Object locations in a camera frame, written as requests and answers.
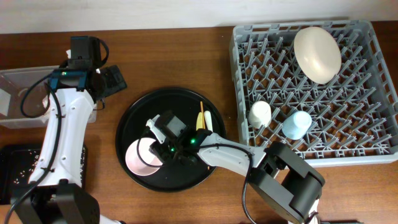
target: wooden table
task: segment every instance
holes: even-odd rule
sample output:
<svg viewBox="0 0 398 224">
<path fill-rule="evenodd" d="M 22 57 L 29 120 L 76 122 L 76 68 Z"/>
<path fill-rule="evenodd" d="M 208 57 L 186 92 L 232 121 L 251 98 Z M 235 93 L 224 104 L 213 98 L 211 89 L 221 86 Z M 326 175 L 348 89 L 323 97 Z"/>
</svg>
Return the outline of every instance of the wooden table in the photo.
<svg viewBox="0 0 398 224">
<path fill-rule="evenodd" d="M 374 28 L 391 77 L 398 83 L 398 22 Z M 127 223 L 248 223 L 241 205 L 244 177 L 219 168 L 202 184 L 179 193 L 159 193 L 136 184 L 121 168 L 115 152 L 116 127 L 140 96 L 165 86 L 183 86 L 211 100 L 220 111 L 229 139 L 238 141 L 236 100 L 228 46 L 232 27 L 166 30 L 118 30 L 0 35 L 0 69 L 57 65 L 70 36 L 93 35 L 110 48 L 107 65 L 121 69 L 128 88 L 106 100 L 97 121 L 89 124 L 86 190 L 101 213 Z M 0 128 L 0 146 L 40 143 L 45 129 Z M 326 179 L 319 212 L 322 220 L 396 223 L 398 162 L 317 169 Z M 259 223 L 285 223 L 252 190 L 248 209 Z M 3 220 L 9 206 L 0 206 Z M 16 215 L 13 222 L 18 223 Z"/>
</svg>

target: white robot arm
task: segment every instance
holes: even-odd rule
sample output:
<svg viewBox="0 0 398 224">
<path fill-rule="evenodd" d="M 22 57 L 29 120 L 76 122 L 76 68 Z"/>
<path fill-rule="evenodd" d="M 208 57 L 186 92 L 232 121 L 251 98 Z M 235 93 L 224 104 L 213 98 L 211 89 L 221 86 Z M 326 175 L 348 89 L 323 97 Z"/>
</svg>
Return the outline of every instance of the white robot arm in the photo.
<svg viewBox="0 0 398 224">
<path fill-rule="evenodd" d="M 106 50 L 104 59 L 100 44 Z M 50 118 L 40 157 L 29 177 L 30 185 L 13 192 L 5 223 L 13 210 L 23 223 L 123 223 L 100 215 L 98 202 L 81 188 L 80 161 L 86 125 L 96 101 L 125 88 L 119 85 L 124 79 L 117 66 L 104 69 L 106 78 L 111 79 L 109 85 L 96 72 L 109 54 L 102 40 L 72 37 L 71 50 L 71 59 L 30 87 L 22 100 L 21 113 L 33 117 L 24 113 L 23 102 L 31 89 L 48 79 Z"/>
<path fill-rule="evenodd" d="M 158 140 L 149 150 L 164 164 L 174 162 L 176 157 L 169 154 L 184 155 L 189 151 L 188 158 L 194 152 L 209 166 L 224 167 L 245 176 L 243 206 L 250 221 L 254 222 L 244 203 L 247 183 L 284 219 L 292 223 L 318 222 L 314 216 L 325 180 L 285 144 L 273 142 L 268 148 L 252 147 L 204 129 L 192 131 L 171 111 L 148 120 L 147 126 Z M 275 177 L 286 167 L 290 171 L 280 184 Z"/>
</svg>

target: yellow stick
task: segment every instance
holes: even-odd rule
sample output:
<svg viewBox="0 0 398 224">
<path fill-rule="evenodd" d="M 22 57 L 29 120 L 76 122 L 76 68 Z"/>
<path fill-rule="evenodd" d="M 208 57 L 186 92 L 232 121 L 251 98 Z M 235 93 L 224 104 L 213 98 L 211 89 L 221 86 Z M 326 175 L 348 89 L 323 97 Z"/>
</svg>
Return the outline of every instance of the yellow stick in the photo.
<svg viewBox="0 0 398 224">
<path fill-rule="evenodd" d="M 205 112 L 203 111 L 203 102 L 200 102 L 200 111 L 201 111 L 201 116 L 202 116 L 202 123 L 203 123 L 203 129 L 206 129 L 205 125 Z"/>
</svg>

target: white cup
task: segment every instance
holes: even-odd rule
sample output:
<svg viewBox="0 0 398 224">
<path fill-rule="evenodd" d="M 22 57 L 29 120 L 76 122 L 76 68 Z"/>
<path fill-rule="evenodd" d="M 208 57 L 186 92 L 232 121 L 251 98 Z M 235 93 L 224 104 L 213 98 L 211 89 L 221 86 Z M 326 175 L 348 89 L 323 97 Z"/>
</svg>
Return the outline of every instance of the white cup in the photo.
<svg viewBox="0 0 398 224">
<path fill-rule="evenodd" d="M 268 127 L 271 123 L 271 107 L 265 101 L 255 102 L 249 112 L 248 121 L 254 128 L 260 128 L 262 125 Z"/>
</svg>

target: clear plastic container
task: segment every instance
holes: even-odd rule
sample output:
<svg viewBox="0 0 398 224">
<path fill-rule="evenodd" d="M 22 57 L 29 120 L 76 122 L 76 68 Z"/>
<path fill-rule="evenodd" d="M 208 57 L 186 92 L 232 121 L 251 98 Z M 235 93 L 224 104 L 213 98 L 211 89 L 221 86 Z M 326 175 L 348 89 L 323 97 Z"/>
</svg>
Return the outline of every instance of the clear plastic container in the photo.
<svg viewBox="0 0 398 224">
<path fill-rule="evenodd" d="M 26 118 L 21 113 L 21 101 L 26 91 L 37 80 L 51 73 L 58 66 L 18 68 L 0 71 L 0 125 L 11 128 L 38 128 L 47 125 L 49 115 L 45 113 L 47 93 L 44 83 L 37 85 L 24 103 L 24 111 L 35 115 L 45 113 L 38 118 Z M 95 122 L 96 111 L 88 120 Z"/>
</svg>

